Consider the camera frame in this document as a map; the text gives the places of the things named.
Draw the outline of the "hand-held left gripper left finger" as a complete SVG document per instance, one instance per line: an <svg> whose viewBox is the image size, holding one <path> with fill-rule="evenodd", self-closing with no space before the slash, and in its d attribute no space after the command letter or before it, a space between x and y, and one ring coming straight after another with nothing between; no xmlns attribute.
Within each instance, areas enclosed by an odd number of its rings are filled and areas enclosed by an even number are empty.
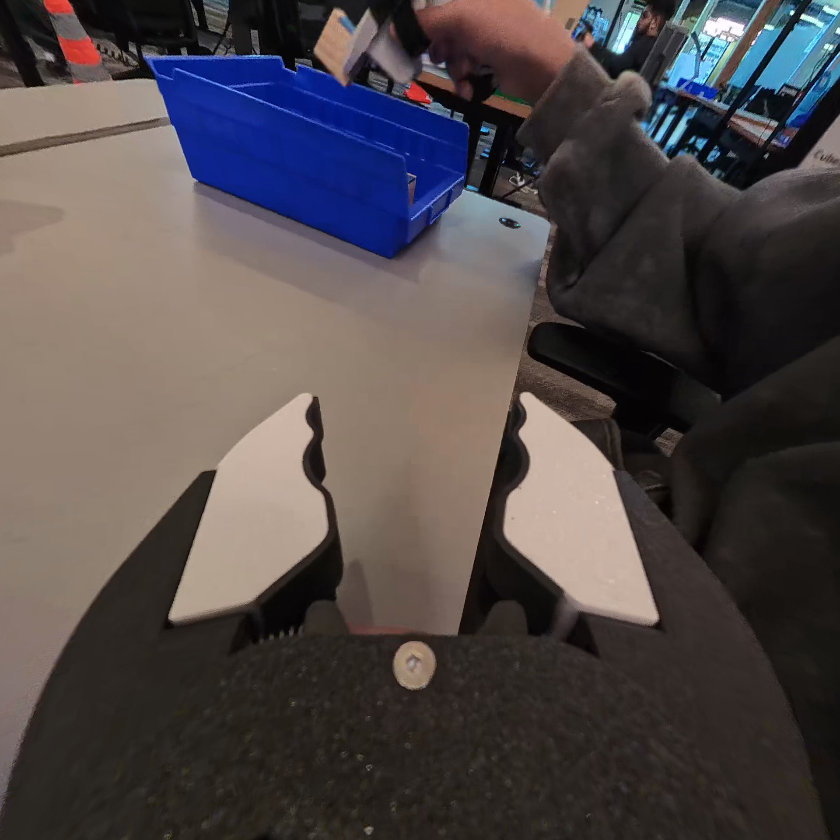
<svg viewBox="0 0 840 840"><path fill-rule="evenodd" d="M312 603L335 600L343 556L323 438L319 399L302 393L219 461L171 625L241 616L257 638L277 636Z"/></svg>

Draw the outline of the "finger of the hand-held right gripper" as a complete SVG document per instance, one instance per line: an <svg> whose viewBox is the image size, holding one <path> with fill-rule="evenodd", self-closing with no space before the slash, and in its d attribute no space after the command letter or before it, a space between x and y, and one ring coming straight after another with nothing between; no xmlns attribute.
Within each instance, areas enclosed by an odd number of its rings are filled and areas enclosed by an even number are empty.
<svg viewBox="0 0 840 840"><path fill-rule="evenodd" d="M344 56L344 86L357 78L365 61L403 85L411 83L421 73L422 58L408 54L396 33L392 15L378 22L372 12L366 12L358 24L345 16L344 29L350 36Z"/></svg>

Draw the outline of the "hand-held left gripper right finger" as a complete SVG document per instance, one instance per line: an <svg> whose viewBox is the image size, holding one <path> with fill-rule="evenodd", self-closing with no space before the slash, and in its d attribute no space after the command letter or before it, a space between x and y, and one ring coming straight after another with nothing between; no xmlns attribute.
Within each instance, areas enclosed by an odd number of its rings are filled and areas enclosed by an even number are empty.
<svg viewBox="0 0 840 840"><path fill-rule="evenodd" d="M493 480L474 569L484 633L565 639L589 617L656 628L616 470L578 427L519 394Z"/></svg>

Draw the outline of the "blue plastic bin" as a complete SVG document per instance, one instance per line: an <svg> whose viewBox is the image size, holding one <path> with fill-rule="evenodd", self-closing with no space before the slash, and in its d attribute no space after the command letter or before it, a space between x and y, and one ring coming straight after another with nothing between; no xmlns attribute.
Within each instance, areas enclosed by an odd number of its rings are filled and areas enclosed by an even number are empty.
<svg viewBox="0 0 840 840"><path fill-rule="evenodd" d="M467 126L278 56L146 60L194 180L392 258L458 199ZM422 195L408 206L406 174Z"/></svg>

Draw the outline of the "grey desk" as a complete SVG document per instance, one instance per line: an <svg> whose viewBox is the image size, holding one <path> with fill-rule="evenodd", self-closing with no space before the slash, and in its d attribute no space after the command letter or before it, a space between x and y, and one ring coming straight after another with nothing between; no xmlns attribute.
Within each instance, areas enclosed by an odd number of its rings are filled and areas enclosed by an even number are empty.
<svg viewBox="0 0 840 840"><path fill-rule="evenodd" d="M547 221L466 192L381 258L195 183L152 81L2 91L1 187L2 793L91 601L301 393L345 615L457 631Z"/></svg>

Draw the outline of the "person's right hand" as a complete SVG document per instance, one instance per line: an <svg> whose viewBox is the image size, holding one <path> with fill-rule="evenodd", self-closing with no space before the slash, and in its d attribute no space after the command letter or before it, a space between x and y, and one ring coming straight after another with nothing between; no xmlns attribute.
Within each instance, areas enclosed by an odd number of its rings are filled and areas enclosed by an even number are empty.
<svg viewBox="0 0 840 840"><path fill-rule="evenodd" d="M457 94L490 71L502 93L536 104L577 53L570 34L530 1L450 1L416 11L429 58L446 67Z"/></svg>

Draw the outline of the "wooden-edged table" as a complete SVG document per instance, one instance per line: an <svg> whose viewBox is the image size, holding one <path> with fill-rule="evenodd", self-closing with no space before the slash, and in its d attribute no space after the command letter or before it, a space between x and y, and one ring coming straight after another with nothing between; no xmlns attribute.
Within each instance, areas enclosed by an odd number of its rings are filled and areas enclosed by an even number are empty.
<svg viewBox="0 0 840 840"><path fill-rule="evenodd" d="M491 93L481 101L462 98L456 92L454 82L434 66L424 65L416 83L449 111L460 112L463 115L463 122L469 132L466 179L469 178L476 159L481 127L484 123L495 127L496 132L490 143L489 155L478 186L478 194L492 197L501 165L514 141L514 134L529 116L531 106L526 102L502 96L498 92Z"/></svg>

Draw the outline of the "grey hooded sweatshirt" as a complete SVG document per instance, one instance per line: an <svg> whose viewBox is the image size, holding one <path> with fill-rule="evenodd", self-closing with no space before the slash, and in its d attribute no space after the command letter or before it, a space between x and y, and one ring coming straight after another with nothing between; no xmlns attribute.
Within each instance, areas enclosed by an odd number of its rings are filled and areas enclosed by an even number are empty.
<svg viewBox="0 0 840 840"><path fill-rule="evenodd" d="M839 338L720 404L669 458L611 418L573 425L668 511L737 604L838 838Z"/></svg>

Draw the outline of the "orange traffic cone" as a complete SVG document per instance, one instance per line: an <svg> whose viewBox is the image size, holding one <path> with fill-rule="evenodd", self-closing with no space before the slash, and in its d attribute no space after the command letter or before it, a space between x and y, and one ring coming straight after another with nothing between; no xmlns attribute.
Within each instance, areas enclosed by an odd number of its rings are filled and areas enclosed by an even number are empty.
<svg viewBox="0 0 840 840"><path fill-rule="evenodd" d="M70 1L43 1L74 84L111 81Z"/></svg>

